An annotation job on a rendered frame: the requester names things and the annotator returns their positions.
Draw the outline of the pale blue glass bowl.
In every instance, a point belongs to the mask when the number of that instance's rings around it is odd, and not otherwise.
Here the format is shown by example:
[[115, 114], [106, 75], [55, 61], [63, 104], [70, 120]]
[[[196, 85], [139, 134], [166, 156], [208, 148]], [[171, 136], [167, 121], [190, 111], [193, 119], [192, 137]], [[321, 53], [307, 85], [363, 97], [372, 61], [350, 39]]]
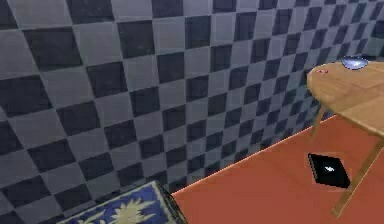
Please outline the pale blue glass bowl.
[[345, 56], [342, 58], [341, 63], [347, 69], [359, 70], [366, 67], [369, 61], [358, 56]]

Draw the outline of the black and blue trash can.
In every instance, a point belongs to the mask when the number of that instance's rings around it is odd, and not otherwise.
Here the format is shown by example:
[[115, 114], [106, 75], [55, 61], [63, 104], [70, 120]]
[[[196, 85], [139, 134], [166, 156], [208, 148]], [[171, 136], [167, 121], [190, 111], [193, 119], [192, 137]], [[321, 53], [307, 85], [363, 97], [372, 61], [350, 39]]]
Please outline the black and blue trash can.
[[57, 224], [188, 224], [172, 195], [151, 181]]

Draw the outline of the black flat square box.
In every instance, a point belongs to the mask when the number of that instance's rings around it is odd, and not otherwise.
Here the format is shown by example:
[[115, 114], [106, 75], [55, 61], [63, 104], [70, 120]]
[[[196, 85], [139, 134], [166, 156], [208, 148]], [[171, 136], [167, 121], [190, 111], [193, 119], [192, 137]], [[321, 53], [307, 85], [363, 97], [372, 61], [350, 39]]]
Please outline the black flat square box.
[[314, 180], [318, 184], [347, 189], [351, 183], [339, 158], [308, 154]]

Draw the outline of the round wooden table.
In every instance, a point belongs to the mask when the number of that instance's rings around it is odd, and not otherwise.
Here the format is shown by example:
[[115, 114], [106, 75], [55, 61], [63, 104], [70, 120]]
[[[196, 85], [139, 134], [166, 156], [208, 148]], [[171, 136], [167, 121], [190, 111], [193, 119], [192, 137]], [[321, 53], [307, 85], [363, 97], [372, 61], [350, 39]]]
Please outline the round wooden table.
[[[328, 70], [328, 73], [317, 73], [316, 70], [319, 69]], [[331, 210], [335, 217], [340, 217], [384, 148], [384, 61], [371, 61], [359, 70], [347, 69], [341, 62], [314, 67], [307, 74], [307, 88], [321, 104], [311, 136], [315, 135], [325, 111], [330, 110], [379, 138], [351, 184]]]

